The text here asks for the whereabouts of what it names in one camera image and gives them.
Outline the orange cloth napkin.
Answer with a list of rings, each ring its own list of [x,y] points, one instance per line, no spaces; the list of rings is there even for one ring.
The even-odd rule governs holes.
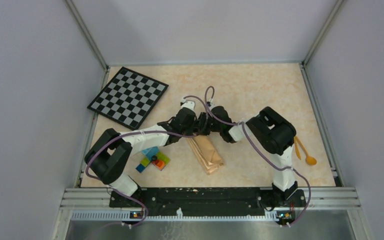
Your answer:
[[[188,138],[187,142],[207,175],[212,174],[224,165],[224,160],[208,136],[199,135]]]

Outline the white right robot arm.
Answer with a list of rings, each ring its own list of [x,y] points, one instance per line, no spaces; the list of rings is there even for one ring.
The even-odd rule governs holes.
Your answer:
[[[287,206],[293,200],[298,189],[292,164],[292,148],[297,131],[273,108],[266,106],[247,121],[232,122],[224,107],[216,106],[199,115],[193,131],[198,135],[219,133],[227,143],[246,139],[254,149],[257,146],[253,139],[256,139],[268,153],[263,159],[274,168],[274,202],[279,206]]]

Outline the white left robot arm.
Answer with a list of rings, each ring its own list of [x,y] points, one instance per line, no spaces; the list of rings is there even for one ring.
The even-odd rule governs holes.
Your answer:
[[[180,138],[191,138],[196,120],[193,108],[181,107],[170,121],[159,122],[145,129],[120,133],[109,128],[99,137],[84,158],[84,173],[119,191],[121,200],[129,207],[140,202],[138,184],[126,173],[131,155],[153,147],[176,143]]]

